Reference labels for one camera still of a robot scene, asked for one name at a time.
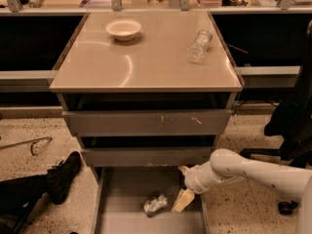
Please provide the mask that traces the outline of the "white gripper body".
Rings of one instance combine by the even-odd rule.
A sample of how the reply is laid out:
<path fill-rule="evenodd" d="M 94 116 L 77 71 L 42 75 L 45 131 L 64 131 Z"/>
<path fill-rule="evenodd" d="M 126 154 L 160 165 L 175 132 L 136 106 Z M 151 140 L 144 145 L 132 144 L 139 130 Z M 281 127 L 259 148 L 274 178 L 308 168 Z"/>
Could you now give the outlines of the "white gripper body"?
<path fill-rule="evenodd" d="M 202 165 L 195 165 L 189 168 L 187 176 L 184 177 L 184 184 L 187 189 L 192 190 L 195 194 L 203 194 L 212 186 L 223 183 L 227 176 L 216 172 L 210 162 Z"/>

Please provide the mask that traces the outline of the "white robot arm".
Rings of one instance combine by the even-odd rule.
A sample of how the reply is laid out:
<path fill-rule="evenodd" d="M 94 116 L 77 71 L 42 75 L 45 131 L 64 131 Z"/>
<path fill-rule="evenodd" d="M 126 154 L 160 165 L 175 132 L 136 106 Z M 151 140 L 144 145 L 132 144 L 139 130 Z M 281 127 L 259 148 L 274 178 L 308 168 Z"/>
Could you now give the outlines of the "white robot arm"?
<path fill-rule="evenodd" d="M 195 198 L 211 187 L 241 176 L 274 189 L 299 204 L 295 234 L 312 233 L 312 171 L 286 165 L 247 159 L 240 154 L 220 148 L 208 162 L 188 168 L 179 166 L 184 175 L 181 189 L 172 207 L 181 213 Z"/>

